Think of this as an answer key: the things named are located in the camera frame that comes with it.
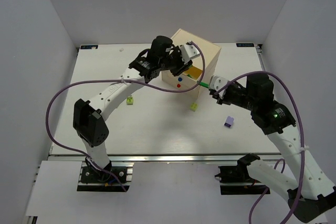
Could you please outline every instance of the white wall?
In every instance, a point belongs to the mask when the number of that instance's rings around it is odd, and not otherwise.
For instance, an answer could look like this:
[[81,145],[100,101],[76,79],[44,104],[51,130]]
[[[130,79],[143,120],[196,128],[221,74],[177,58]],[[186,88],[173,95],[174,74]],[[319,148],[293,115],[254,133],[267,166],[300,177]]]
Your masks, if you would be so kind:
[[50,0],[0,0],[0,58],[0,216],[17,224],[50,148],[46,107],[69,81],[76,58]]
[[152,42],[179,28],[213,42],[264,42],[286,0],[51,0],[76,46]]
[[[267,70],[288,84],[307,145],[336,183],[336,0],[287,0],[264,44]],[[281,101],[285,93],[277,90]],[[336,209],[327,213],[336,223]]]

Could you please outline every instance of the metal base plate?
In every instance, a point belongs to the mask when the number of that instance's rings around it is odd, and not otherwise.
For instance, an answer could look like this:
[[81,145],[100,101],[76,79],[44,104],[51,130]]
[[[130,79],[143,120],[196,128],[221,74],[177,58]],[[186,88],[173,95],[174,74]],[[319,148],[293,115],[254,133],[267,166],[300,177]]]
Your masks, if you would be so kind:
[[267,188],[253,178],[244,180],[242,177],[235,176],[237,166],[221,166],[220,171],[222,174],[227,174],[227,177],[222,177],[221,180],[221,195],[260,195]]
[[[129,184],[125,185],[127,182],[127,170],[126,166],[113,166],[111,172],[117,176],[121,183],[124,184],[126,190],[129,188]],[[77,185],[77,191],[115,191],[124,192],[118,182],[114,181],[111,185],[106,185],[105,183],[98,181],[92,170],[84,166],[82,168],[79,183]]]

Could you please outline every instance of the wooden box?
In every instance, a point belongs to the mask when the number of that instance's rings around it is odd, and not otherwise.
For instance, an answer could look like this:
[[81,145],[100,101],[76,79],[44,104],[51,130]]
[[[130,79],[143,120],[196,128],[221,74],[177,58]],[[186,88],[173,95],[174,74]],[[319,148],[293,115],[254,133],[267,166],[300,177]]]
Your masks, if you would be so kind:
[[[215,72],[221,47],[182,29],[179,29],[173,35],[172,40],[176,46],[185,44],[191,40],[198,45],[205,57],[205,74],[202,82],[209,84],[210,78]],[[177,89],[183,90],[195,85],[201,74],[202,58],[199,56],[193,60],[193,66],[180,76],[174,77],[169,71],[163,71],[162,80]],[[204,90],[206,90],[206,88],[198,86],[186,94],[196,100]]]

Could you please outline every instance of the green block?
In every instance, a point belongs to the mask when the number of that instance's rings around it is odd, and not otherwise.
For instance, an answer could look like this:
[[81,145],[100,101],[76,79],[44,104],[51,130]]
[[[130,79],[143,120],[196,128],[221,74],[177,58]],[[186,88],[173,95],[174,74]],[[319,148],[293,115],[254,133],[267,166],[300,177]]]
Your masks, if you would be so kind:
[[127,97],[126,104],[133,105],[133,97]]
[[197,110],[197,107],[198,107],[198,105],[194,102],[190,105],[190,109],[194,112]]

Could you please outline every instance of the cable tie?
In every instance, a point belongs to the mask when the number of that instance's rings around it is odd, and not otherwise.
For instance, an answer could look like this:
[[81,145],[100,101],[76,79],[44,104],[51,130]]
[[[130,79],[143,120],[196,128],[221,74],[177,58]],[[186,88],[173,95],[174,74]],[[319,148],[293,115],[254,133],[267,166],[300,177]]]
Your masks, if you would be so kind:
[[305,152],[305,151],[307,151],[309,149],[309,146],[308,145],[306,145],[305,147],[300,147],[300,151],[301,152]]
[[125,85],[127,84],[127,82],[125,82],[125,80],[124,80],[124,76],[120,78],[120,81],[121,81],[121,83],[124,83]]

